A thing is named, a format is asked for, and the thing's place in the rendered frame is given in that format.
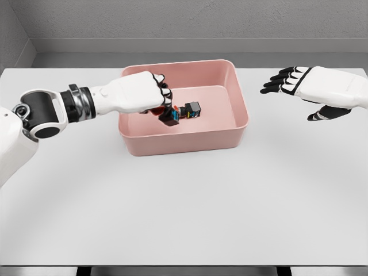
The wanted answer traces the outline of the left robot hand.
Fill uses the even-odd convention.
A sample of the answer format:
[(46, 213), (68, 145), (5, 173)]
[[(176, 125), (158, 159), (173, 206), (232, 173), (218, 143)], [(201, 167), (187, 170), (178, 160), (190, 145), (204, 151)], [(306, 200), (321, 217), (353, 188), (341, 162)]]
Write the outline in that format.
[(143, 71), (117, 80), (117, 107), (120, 113), (144, 113), (172, 105), (172, 92), (164, 85), (163, 74)]

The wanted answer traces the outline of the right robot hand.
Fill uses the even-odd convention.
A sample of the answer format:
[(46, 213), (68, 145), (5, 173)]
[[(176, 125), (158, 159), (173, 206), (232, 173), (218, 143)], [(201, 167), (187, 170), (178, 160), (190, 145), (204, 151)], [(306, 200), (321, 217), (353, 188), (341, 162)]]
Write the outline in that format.
[(322, 104), (307, 118), (309, 121), (332, 120), (345, 116), (359, 106), (362, 76), (320, 66), (288, 67), (263, 85), (260, 93), (284, 93)]

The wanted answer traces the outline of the pink plastic basket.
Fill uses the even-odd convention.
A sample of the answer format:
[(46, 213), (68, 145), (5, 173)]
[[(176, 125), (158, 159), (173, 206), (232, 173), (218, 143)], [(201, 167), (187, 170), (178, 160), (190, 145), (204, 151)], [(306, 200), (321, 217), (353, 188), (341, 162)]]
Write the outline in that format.
[(198, 102), (197, 118), (182, 118), (166, 126), (151, 114), (120, 114), (118, 130), (134, 156), (233, 148), (249, 122), (248, 111), (233, 63), (228, 60), (143, 64), (125, 67), (127, 76), (149, 71), (163, 74), (173, 104)]

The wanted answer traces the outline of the black industrial switch grey block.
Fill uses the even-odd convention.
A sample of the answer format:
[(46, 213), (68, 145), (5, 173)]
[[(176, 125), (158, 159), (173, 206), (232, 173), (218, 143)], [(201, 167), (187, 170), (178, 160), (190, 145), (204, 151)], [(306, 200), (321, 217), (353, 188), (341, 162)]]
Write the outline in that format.
[(188, 102), (183, 106), (175, 106), (175, 108), (179, 114), (179, 118), (196, 118), (201, 113), (199, 102)]

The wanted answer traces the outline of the black industrial switch blue terminals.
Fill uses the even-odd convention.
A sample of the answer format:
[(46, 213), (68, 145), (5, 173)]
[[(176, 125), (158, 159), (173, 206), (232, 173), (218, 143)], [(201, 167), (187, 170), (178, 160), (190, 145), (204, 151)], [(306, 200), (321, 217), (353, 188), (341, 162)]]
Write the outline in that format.
[(150, 112), (158, 116), (159, 121), (169, 127), (179, 124), (179, 114), (172, 106), (160, 106), (158, 108), (151, 109)]

